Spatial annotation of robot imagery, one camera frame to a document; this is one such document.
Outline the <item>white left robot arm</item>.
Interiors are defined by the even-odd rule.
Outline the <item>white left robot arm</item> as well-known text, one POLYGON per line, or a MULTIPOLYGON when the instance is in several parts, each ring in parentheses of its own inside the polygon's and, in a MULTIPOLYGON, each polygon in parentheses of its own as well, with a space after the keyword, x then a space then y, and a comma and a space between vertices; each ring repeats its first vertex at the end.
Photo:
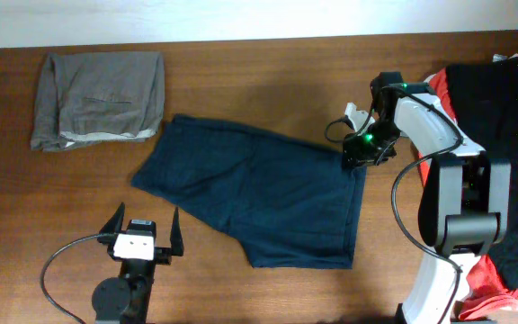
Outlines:
POLYGON ((178 209, 174 210, 169 247, 156 245, 156 224, 151 220, 130 220, 124 229, 124 214, 122 203, 99 231, 97 241, 107 247, 121 269, 94 289, 96 323, 145 323, 156 267, 169 266, 173 257, 184 252, 178 209))

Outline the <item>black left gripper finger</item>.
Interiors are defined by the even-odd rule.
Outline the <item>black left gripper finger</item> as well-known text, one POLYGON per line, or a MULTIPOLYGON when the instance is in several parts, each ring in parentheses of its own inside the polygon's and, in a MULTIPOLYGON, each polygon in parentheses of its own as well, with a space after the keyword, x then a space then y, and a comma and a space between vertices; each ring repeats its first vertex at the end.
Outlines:
POLYGON ((184 253, 183 236, 179 221, 179 208, 175 207, 172 227, 170 231, 171 255, 182 257, 184 253))
POLYGON ((107 220, 99 230, 100 234, 113 234, 121 231, 125 214, 125 203, 121 202, 116 212, 107 220))

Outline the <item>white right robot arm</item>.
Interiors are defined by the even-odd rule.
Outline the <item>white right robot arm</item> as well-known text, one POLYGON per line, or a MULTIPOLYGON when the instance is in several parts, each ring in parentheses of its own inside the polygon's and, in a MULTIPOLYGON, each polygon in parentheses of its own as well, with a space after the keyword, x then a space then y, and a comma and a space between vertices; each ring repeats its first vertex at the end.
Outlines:
POLYGON ((402 232, 424 256, 414 286, 397 306, 394 321, 404 324, 456 323, 453 309, 469 295, 466 276, 489 249, 505 237, 511 164, 490 157, 442 108, 427 83, 407 83, 398 72, 381 72, 370 84, 371 110, 343 140, 345 168, 378 166, 396 155, 401 136, 419 153, 397 175, 390 203, 397 208, 403 177, 428 165, 418 228, 402 232))

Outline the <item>navy blue shorts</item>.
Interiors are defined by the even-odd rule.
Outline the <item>navy blue shorts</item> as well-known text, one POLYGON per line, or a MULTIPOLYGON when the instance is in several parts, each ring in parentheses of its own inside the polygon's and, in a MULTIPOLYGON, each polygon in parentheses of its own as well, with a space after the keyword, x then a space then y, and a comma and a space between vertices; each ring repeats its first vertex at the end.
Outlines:
POLYGON ((131 183, 236 239, 253 267, 350 269, 365 179, 332 148, 176 115, 131 183))

